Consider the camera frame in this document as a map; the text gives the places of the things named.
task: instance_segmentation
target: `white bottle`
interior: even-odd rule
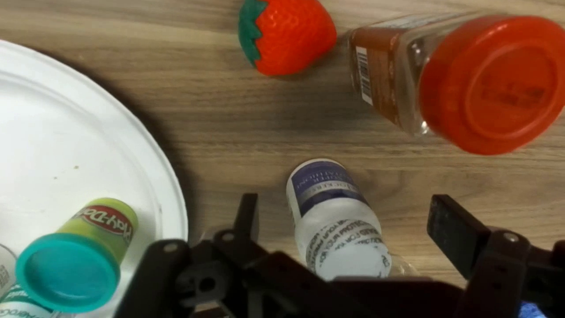
[[[392,260],[382,225],[348,172],[330,160],[300,165],[286,183],[295,241],[320,278],[387,278]]]

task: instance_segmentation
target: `strawberry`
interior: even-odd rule
[[[336,47],[337,32],[318,0],[246,0],[240,45],[263,75],[297,75]]]

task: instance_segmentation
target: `wood grain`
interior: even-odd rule
[[[383,18],[466,8],[565,20],[558,0],[325,0],[339,34]],[[237,0],[0,0],[4,40],[88,75],[157,137],[187,188],[193,237],[233,221],[260,193],[262,237],[293,257],[284,183],[309,158],[348,167],[383,223],[390,250],[420,274],[463,285],[426,236],[431,195],[540,248],[563,239],[565,123],[500,158],[410,138],[375,115],[350,84],[344,38],[309,73],[260,77],[237,41]]]

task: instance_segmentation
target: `small bottle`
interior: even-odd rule
[[[565,105],[565,31],[493,11],[420,15],[350,36],[353,85],[410,135],[505,154],[542,135]]]
[[[300,165],[286,183],[299,255],[320,278],[387,278],[392,260],[382,225],[336,161]]]

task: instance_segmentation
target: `white plate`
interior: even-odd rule
[[[0,244],[21,253],[97,197],[140,216],[122,262],[113,315],[145,248],[187,239],[179,181],[147,130],[115,98],[71,68],[0,41]]]

